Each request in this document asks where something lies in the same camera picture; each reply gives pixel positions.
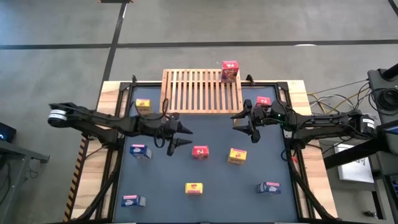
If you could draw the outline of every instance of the snack box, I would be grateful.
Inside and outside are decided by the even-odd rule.
[[[256,105],[255,106],[270,106],[271,99],[265,96],[257,96]]]
[[[136,107],[139,114],[149,114],[152,113],[152,108],[150,106],[150,100],[148,99],[136,99]]]
[[[194,159],[207,159],[209,157],[208,146],[194,146],[192,149],[192,158]]]
[[[152,151],[148,146],[143,144],[132,144],[130,146],[130,154],[137,159],[151,159]]]
[[[221,71],[221,82],[231,83],[236,82],[236,76],[239,71],[238,61],[223,61],[223,69]]]
[[[263,182],[257,185],[257,193],[259,194],[280,194],[280,184],[273,182]]]
[[[244,164],[244,161],[246,161],[247,154],[248,152],[245,150],[231,148],[229,152],[228,163],[242,165]]]
[[[202,183],[186,183],[185,193],[187,195],[201,195],[203,194],[203,184]]]
[[[145,207],[146,198],[139,195],[125,195],[122,198],[122,207],[138,206]]]

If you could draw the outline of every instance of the concrete floor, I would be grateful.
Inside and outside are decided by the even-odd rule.
[[[110,43],[120,6],[0,0],[0,45]],[[119,43],[371,39],[398,39],[398,17],[387,0],[137,0],[127,6]],[[14,223],[62,220],[80,133],[51,128],[48,103],[94,108],[108,53],[0,50],[0,121],[18,130],[18,145],[51,155],[46,166],[32,165],[40,175],[25,184]],[[390,67],[397,58],[398,45],[118,49],[109,79],[130,80],[135,74],[139,80],[160,80],[164,68],[219,68],[223,60],[238,60],[242,76],[304,80],[307,91],[318,91],[363,80],[368,70]],[[320,96],[350,96],[360,86]],[[360,108],[375,114],[367,102]],[[344,220],[392,223],[361,216],[361,209],[372,208],[370,192],[333,189],[333,196]]]

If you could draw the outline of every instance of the wooden slatted tray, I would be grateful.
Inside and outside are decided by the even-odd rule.
[[[221,69],[163,70],[160,111],[169,99],[168,113],[235,114],[243,110],[241,77],[221,83]]]

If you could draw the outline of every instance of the red and white box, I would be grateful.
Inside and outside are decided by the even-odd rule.
[[[257,96],[256,105],[255,106],[270,106],[271,99],[265,96]]]
[[[236,81],[238,75],[238,61],[223,61],[223,71],[221,72],[221,82],[231,83]]]
[[[192,150],[192,158],[194,159],[207,159],[209,158],[208,146],[194,146]]]

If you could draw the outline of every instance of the blue and white box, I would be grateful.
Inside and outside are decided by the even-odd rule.
[[[125,195],[122,198],[122,207],[138,206],[145,207],[146,198],[139,195]]]
[[[259,194],[280,194],[280,184],[273,182],[263,182],[257,185],[257,193]]]
[[[130,147],[130,154],[132,154],[137,159],[150,159],[152,158],[152,151],[148,146],[143,144],[133,144]]]

